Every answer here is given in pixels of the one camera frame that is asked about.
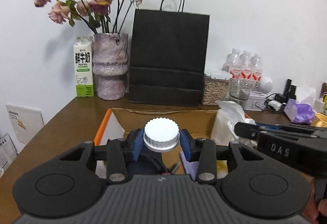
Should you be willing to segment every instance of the white speaker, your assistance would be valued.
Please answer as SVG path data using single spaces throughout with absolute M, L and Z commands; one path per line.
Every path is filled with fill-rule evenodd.
M 272 90 L 272 80 L 270 77 L 262 76 L 259 91 L 268 94 Z

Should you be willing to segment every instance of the wooden table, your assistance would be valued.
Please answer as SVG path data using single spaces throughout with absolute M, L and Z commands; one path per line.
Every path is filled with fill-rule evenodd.
M 105 101 L 98 97 L 75 98 L 65 106 L 17 156 L 0 179 L 0 223 L 10 224 L 20 216 L 12 196 L 12 186 L 23 173 L 68 150 L 80 142 L 93 140 L 102 118 L 109 108 L 136 110 L 216 110 L 217 106 L 181 107 L 134 104 L 128 97 Z M 259 123 L 289 124 L 284 114 L 248 111 Z

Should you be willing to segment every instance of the green leaf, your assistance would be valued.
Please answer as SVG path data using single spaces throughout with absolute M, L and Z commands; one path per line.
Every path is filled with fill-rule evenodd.
M 77 4 L 74 0 L 66 0 L 66 4 L 69 6 L 70 10 L 75 9 L 75 4 Z
M 69 20 L 69 24 L 70 24 L 72 27 L 74 27 L 74 26 L 75 26 L 75 21 L 71 18 L 71 19 Z
M 92 15 L 89 15 L 89 24 L 91 28 L 101 27 L 100 22 L 96 21 Z
M 101 21 L 101 17 L 98 13 L 94 13 L 94 17 L 95 17 L 96 21 L 98 21 L 98 22 Z
M 105 17 L 106 17 L 107 21 L 108 21 L 109 23 L 111 23 L 111 19 L 110 19 L 110 17 L 109 17 L 108 15 L 106 15 Z
M 77 19 L 77 20 L 80 20 L 80 19 L 81 19 L 80 16 L 79 16 L 79 14 L 77 13 L 76 10 L 75 10 L 75 11 L 71 10 L 71 11 L 70 11 L 70 16 L 71 16 L 71 18 L 73 18 L 73 19 Z

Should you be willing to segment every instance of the paper document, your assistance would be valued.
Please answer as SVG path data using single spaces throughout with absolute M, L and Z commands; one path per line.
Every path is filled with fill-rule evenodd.
M 9 134 L 5 134 L 0 138 L 0 169 L 5 171 L 16 157 L 14 144 Z

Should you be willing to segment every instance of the yellow bowl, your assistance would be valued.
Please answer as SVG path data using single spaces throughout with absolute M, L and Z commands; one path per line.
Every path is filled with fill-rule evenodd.
M 316 127 L 327 127 L 327 117 L 321 113 L 316 113 L 311 126 Z

